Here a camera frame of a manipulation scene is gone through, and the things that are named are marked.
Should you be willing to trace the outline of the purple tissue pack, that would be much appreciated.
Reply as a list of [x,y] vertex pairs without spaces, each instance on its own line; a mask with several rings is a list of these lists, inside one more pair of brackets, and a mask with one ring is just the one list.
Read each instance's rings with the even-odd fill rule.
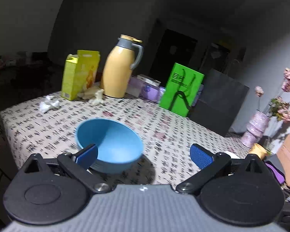
[[160,102],[164,92],[164,87],[152,86],[150,84],[144,83],[142,80],[137,79],[137,77],[130,78],[126,89],[127,94],[130,94],[134,97],[140,97],[154,103]]

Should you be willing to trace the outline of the yellow snack box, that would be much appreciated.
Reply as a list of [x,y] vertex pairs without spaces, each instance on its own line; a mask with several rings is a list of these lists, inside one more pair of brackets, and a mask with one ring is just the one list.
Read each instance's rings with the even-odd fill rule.
[[79,93],[90,88],[96,78],[100,53],[91,50],[77,50],[69,54],[65,61],[61,97],[72,101]]

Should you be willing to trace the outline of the pink textured vase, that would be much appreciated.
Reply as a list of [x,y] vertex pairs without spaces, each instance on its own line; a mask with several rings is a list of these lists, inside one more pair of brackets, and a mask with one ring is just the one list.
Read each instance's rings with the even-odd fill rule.
[[261,111],[256,111],[246,125],[246,131],[241,138],[241,143],[248,148],[257,143],[264,135],[269,125],[270,118]]

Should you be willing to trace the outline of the yellow cup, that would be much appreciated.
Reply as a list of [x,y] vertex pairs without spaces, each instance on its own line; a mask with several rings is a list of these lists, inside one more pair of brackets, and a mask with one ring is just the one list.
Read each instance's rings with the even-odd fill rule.
[[261,160],[263,160],[267,156],[268,151],[264,147],[262,147],[261,145],[259,145],[258,143],[254,143],[252,145],[252,148],[249,151],[249,154],[255,154]]

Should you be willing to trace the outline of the green printed box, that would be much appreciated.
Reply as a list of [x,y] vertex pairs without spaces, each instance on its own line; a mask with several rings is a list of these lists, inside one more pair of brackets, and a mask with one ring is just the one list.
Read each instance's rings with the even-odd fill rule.
[[159,106],[186,117],[199,91],[204,75],[175,63]]

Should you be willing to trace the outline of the crumpled white tissue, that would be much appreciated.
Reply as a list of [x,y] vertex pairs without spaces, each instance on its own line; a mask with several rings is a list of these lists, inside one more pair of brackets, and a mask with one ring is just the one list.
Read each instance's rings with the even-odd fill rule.
[[46,113],[50,110],[57,110],[60,108],[60,102],[54,96],[47,95],[39,105],[39,111],[41,113]]

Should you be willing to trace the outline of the white rubber gloves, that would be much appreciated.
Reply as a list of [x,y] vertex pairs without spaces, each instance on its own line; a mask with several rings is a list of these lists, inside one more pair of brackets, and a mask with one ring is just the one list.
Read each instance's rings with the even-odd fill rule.
[[104,89],[101,89],[98,86],[93,86],[83,92],[78,93],[77,96],[84,100],[88,100],[92,106],[97,106],[104,102],[103,93]]

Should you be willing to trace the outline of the pink dried flowers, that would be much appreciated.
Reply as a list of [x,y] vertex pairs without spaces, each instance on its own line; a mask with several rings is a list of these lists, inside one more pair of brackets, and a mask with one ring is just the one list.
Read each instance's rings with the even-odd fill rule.
[[282,98],[283,93],[290,93],[290,69],[285,68],[283,72],[283,80],[281,89],[278,95],[272,98],[268,105],[261,111],[267,118],[275,117],[276,120],[283,121],[284,123],[290,122],[290,101],[284,101]]

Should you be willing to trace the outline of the blue plastic bowl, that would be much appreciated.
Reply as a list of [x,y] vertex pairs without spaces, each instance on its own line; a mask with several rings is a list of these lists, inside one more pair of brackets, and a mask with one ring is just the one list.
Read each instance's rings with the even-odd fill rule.
[[135,131],[126,125],[104,118],[81,122],[75,132],[80,149],[94,144],[97,159],[90,166],[100,173],[120,174],[128,170],[143,154],[144,146]]

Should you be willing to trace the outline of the calligraphy print tablecloth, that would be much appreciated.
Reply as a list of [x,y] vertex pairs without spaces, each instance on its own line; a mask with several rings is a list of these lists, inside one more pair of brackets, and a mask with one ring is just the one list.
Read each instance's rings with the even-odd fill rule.
[[241,139],[228,134],[222,137],[205,127],[139,98],[106,98],[102,105],[68,101],[54,94],[60,108],[45,114],[38,109],[42,97],[9,107],[0,112],[0,168],[9,178],[32,153],[55,158],[63,152],[75,153],[75,131],[84,120],[116,120],[134,130],[142,139],[144,154],[121,174],[102,174],[110,184],[177,185],[198,167],[190,160],[194,143],[210,150],[232,152],[240,158],[248,154]]

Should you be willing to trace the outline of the small white box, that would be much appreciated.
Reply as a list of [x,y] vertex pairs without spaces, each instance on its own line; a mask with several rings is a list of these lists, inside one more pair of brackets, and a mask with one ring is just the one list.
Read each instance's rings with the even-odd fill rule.
[[143,75],[143,74],[137,75],[137,79],[142,80],[144,83],[150,84],[150,85],[155,86],[155,87],[159,87],[161,84],[160,81],[155,80],[155,79],[148,77],[146,75]]

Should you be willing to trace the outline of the yellow thermos jug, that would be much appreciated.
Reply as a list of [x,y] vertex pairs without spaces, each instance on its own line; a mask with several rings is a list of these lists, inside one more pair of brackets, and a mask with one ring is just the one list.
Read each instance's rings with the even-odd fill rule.
[[126,93],[132,71],[137,68],[142,55],[142,40],[121,35],[109,53],[101,78],[101,88],[108,97],[122,98]]

